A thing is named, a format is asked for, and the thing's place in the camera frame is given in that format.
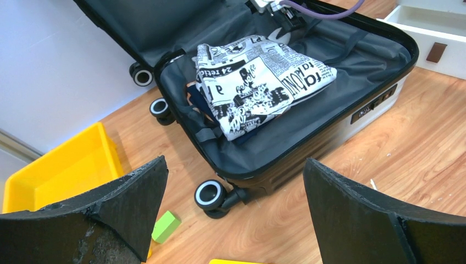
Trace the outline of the white oval cosmetic case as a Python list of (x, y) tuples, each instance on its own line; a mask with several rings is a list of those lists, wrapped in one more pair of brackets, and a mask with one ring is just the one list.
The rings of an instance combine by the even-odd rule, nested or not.
[(276, 43), (288, 45), (291, 39), (291, 33), (279, 27), (271, 32), (267, 38)]

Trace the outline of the space astronaut hardshell suitcase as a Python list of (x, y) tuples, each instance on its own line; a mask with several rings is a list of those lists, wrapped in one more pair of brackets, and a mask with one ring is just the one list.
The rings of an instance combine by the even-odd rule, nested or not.
[(77, 1), (156, 82), (150, 113), (179, 123), (218, 175), (195, 203), (221, 218), (269, 195), (396, 102), (419, 48), (401, 29), (353, 13), (321, 20), (252, 1)]

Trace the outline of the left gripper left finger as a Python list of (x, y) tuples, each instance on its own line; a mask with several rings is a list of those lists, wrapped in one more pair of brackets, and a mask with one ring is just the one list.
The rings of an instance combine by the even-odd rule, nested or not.
[(38, 211), (1, 215), (1, 263), (143, 263), (169, 170), (159, 156)]

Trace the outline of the white drawer storage box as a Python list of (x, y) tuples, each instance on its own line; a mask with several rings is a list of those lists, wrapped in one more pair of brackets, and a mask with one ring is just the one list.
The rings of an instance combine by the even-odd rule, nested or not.
[(415, 39), (418, 67), (465, 79), (465, 1), (397, 1), (380, 21)]

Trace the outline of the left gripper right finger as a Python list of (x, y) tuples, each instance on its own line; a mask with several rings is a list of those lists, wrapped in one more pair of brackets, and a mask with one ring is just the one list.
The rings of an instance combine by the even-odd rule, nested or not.
[(304, 188), (324, 263), (465, 263), (465, 218), (407, 203), (309, 158)]

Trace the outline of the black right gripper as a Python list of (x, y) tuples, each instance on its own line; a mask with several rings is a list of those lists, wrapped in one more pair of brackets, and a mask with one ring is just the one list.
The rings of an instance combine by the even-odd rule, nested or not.
[(302, 29), (306, 26), (306, 21), (302, 17), (287, 8), (282, 8), (276, 12), (276, 21), (280, 26), (277, 38), (281, 38), (288, 33)]

